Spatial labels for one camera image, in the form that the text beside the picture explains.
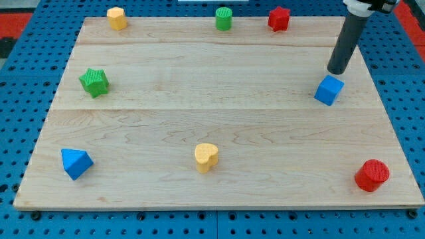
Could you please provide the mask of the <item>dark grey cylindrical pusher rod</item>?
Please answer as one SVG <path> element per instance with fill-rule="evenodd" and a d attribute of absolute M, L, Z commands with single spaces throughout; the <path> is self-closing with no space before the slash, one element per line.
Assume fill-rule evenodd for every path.
<path fill-rule="evenodd" d="M 359 17 L 352 13 L 346 16 L 327 65 L 330 73 L 340 75 L 345 72 L 367 20 L 367 17 Z"/>

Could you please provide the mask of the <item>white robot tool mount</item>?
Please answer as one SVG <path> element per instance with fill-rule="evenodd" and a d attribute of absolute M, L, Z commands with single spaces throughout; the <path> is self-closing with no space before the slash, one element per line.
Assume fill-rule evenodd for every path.
<path fill-rule="evenodd" d="M 399 0 L 343 0 L 348 12 L 358 17 L 370 17 L 375 11 L 389 14 Z"/>

